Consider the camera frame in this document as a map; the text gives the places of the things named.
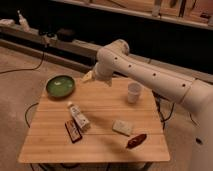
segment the small white box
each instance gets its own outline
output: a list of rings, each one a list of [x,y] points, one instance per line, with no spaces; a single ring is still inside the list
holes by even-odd
[[[126,121],[116,120],[112,129],[116,132],[130,136],[132,133],[133,124]]]
[[[78,127],[83,132],[85,132],[87,129],[90,128],[90,122],[89,122],[89,120],[82,113],[78,114],[77,116],[75,116],[73,118],[74,118],[75,122],[77,123]]]
[[[76,105],[70,107],[69,109],[70,109],[70,112],[71,112],[72,117],[75,117],[75,116],[77,116],[78,114],[81,113],[81,110],[80,110],[79,107],[76,106]]]

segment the black cable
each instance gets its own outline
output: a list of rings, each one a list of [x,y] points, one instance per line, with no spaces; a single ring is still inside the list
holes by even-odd
[[[181,5],[180,5],[180,10],[179,10],[179,17],[183,17],[184,16],[184,12],[185,12],[185,7],[186,7],[186,1],[187,0],[182,0]]]
[[[166,122],[172,117],[172,114],[173,114],[173,111],[174,111],[174,107],[175,107],[175,103],[172,103],[172,108],[170,110],[169,116],[166,119],[162,120],[162,122]]]
[[[194,119],[192,118],[192,114],[191,114],[191,113],[189,113],[189,116],[190,116],[190,119],[191,119],[192,123],[193,123],[194,125],[197,126],[197,123],[196,123],[196,122],[194,121]]]
[[[32,171],[35,171],[32,163],[30,163],[30,167],[31,167]]]
[[[117,6],[119,6],[121,8],[126,8],[124,5],[122,5],[122,4],[118,3],[118,2],[115,2],[113,0],[107,0],[107,1],[113,3],[113,4],[117,5]]]
[[[73,165],[66,165],[66,164],[63,164],[63,163],[60,163],[60,165],[64,168],[64,169],[74,169],[76,167],[78,167],[80,164],[79,163],[76,163],[76,164],[73,164]]]
[[[177,4],[177,0],[170,0],[169,6],[173,8]]]
[[[106,171],[109,171],[109,169],[110,169],[110,163],[107,164]]]
[[[55,168],[48,163],[43,163],[43,166],[45,166],[47,170],[55,171]]]
[[[48,171],[43,165],[41,165],[40,163],[38,164],[39,167],[43,170],[43,171]]]
[[[27,119],[28,111],[29,111],[33,106],[36,106],[36,105],[38,105],[38,103],[34,103],[34,104],[30,105],[30,106],[27,108],[27,110],[26,110],[26,112],[25,112],[25,114],[24,114],[25,122],[26,122],[28,128],[30,128],[30,124],[29,124],[28,119]]]
[[[152,166],[152,162],[147,162],[145,163],[144,167],[141,169],[141,171],[147,171],[151,166]]]
[[[157,100],[155,100],[156,106],[157,106],[157,111],[158,111],[158,113],[160,115],[161,122],[163,123],[163,129],[165,129],[166,121],[168,121],[172,117],[175,103],[172,103],[172,107],[171,107],[171,110],[170,110],[170,113],[169,113],[168,117],[164,118],[164,114],[161,112],[161,98],[158,95],[155,95],[155,97],[157,98]]]
[[[6,73],[10,73],[10,72],[17,72],[17,71],[34,71],[34,70],[37,70],[43,63],[44,61],[44,56],[45,56],[45,51],[43,50],[43,53],[42,53],[42,58],[41,58],[41,61],[40,63],[34,67],[34,68],[26,68],[26,69],[13,69],[13,70],[8,70],[8,71],[2,71],[0,72],[0,74],[6,74]]]
[[[192,8],[191,8],[191,11],[195,8],[196,3],[197,3],[197,0],[194,1],[193,5],[192,5]]]

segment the tabletop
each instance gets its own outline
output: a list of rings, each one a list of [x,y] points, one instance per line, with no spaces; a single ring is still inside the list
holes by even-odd
[[[160,118],[151,90],[142,87],[136,104],[127,102],[129,78],[113,78],[112,86],[95,81],[82,83],[75,78],[76,88],[67,98],[52,100],[43,91],[30,129],[19,155],[21,163],[104,163],[169,161]],[[65,128],[71,119],[68,101],[78,105],[89,119],[91,128],[83,138],[72,143]],[[112,130],[115,120],[134,125],[131,136]],[[146,140],[133,149],[127,142],[147,134]]]

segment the green bowl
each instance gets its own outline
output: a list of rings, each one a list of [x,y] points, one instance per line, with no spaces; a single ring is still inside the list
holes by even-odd
[[[47,82],[46,91],[49,96],[63,98],[70,95],[75,88],[75,81],[67,75],[59,75]]]

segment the chocolate bar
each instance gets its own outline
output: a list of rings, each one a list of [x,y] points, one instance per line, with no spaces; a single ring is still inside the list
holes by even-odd
[[[134,138],[132,138],[131,140],[128,141],[126,148],[134,148],[138,145],[140,145],[145,139],[146,139],[147,135],[146,134],[140,134]]]

